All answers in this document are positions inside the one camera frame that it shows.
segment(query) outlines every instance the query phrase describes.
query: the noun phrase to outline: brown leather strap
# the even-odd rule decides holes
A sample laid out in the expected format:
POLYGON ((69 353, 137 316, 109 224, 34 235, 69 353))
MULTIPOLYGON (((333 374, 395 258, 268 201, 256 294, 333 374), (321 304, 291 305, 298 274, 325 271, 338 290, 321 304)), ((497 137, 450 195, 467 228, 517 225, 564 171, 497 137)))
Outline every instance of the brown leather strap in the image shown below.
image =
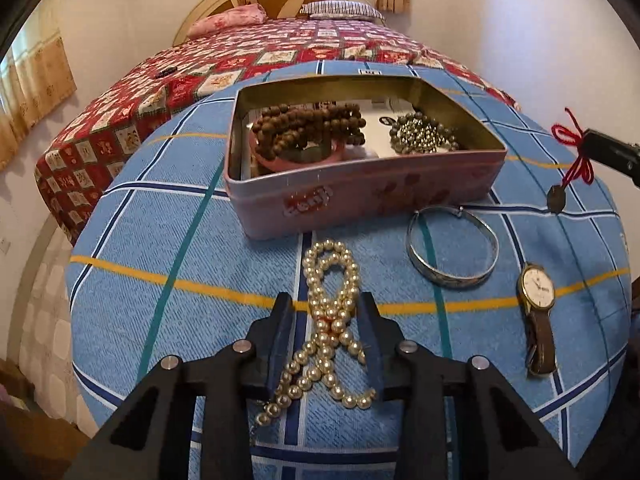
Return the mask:
POLYGON ((551 330, 549 312, 531 309, 527 316, 527 344, 529 346, 529 370, 536 375, 556 371, 556 345, 551 330))

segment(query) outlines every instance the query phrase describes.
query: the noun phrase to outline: red bow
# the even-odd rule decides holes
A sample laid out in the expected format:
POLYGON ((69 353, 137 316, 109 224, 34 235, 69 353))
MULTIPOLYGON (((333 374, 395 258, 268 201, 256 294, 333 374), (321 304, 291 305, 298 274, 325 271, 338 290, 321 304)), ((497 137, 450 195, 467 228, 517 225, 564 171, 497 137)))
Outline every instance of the red bow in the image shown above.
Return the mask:
POLYGON ((562 126, 562 124, 554 124, 551 127, 551 133, 556 138, 556 140, 566 146, 575 146, 576 150, 578 150, 578 158, 575 159, 575 162, 564 174, 562 178, 562 187, 566 187, 572 180, 575 180, 578 177, 582 177, 582 179, 587 184, 591 184, 593 182, 593 166, 591 165, 591 161, 585 157, 580 152, 580 147, 582 146, 582 140, 584 139, 584 131, 578 125, 578 121, 575 120, 574 115, 571 113, 569 108, 565 108, 571 117, 571 120, 574 122, 576 129, 578 130, 578 134, 572 132, 566 126, 562 126))

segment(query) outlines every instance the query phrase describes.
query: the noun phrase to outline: watch dial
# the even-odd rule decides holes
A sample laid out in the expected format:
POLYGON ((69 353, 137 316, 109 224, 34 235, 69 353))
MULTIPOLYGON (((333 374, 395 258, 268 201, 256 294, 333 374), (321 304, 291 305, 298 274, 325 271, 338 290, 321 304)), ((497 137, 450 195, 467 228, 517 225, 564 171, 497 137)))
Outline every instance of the watch dial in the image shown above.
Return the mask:
POLYGON ((548 308, 554 301, 556 292, 551 279, 541 269, 529 269, 525 272, 522 285, 527 298, 539 308, 548 308))

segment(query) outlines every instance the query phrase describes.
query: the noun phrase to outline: blue cloth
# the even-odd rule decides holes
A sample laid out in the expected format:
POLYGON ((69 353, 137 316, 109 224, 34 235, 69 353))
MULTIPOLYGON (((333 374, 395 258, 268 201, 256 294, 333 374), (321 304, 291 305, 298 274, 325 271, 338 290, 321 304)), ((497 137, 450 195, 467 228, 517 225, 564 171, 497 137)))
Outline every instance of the blue cloth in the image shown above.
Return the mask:
MULTIPOLYGON (((467 205, 500 241, 488 281, 475 290, 434 288, 406 256, 409 215, 277 240, 246 238, 221 176, 226 140, 186 135, 228 132, 238 89, 277 71, 243 81, 187 108, 150 136, 104 194, 74 248, 66 270, 74 370, 95 420, 102 424, 132 390, 141 362, 144 373, 167 354, 185 360, 214 354, 267 316, 270 298, 281 290, 305 301, 300 255, 316 239, 333 238, 353 250, 363 290, 373 293, 407 338, 457 360, 487 356, 577 463, 615 390, 629 334, 628 258, 609 191, 597 179, 592 186, 575 181, 565 212, 550 214, 546 190, 561 180, 574 156, 531 119, 443 70, 321 61, 289 67, 287 76, 357 74, 361 68, 431 82, 508 147, 489 196, 467 205), (549 378, 528 378, 524 365, 515 284, 527 261, 545 267, 558 293, 550 318, 559 368, 549 378), (161 299, 168 276, 176 281, 161 299)), ((470 224, 436 215, 426 231, 444 270, 468 274, 486 263, 486 242, 470 224)), ((417 230, 415 236, 423 254, 425 234, 417 230)), ((355 321, 352 327, 357 333, 355 321)), ((300 310, 292 345, 309 334, 310 319, 300 310)), ((367 386, 362 368, 345 352, 336 362, 348 388, 367 386)), ((256 409, 250 407, 250 416, 256 409)), ((401 410, 399 402, 345 410, 317 385, 276 424, 260 430, 255 477, 392 478, 401 410)), ((198 404, 192 478, 201 420, 198 404)))

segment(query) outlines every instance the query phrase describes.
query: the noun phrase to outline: silver bracelet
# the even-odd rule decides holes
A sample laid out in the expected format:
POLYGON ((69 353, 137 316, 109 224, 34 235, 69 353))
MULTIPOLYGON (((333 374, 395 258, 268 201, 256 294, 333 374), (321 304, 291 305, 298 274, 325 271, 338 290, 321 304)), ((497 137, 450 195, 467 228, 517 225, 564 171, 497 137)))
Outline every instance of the silver bracelet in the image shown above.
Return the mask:
POLYGON ((500 250, 500 244, 498 243, 498 237, 495 235, 494 231, 481 219, 477 216, 469 213, 464 210, 462 207, 447 207, 441 205, 428 206, 424 209, 420 209, 417 211, 415 215, 411 218, 409 222, 409 228, 406 232, 406 252, 409 254, 409 259, 411 263, 414 264, 414 267, 420 272, 425 278, 430 280, 437 285, 444 286, 447 288, 469 288, 471 286, 479 285, 484 282, 489 275, 494 270, 495 264, 498 261, 498 252, 500 250), (415 251, 414 245, 411 242, 411 233, 414 230, 415 223, 418 218, 420 218, 421 214, 427 212, 436 212, 442 211, 445 213, 452 214, 457 216, 458 218, 465 218, 472 222, 482 234, 484 234, 489 241, 491 242, 491 247, 494 253, 494 260, 487 270, 482 272, 481 274, 476 274, 475 276, 453 276, 452 274, 447 274, 446 272, 442 272, 441 270, 436 269, 435 267, 430 266, 424 259, 415 251))

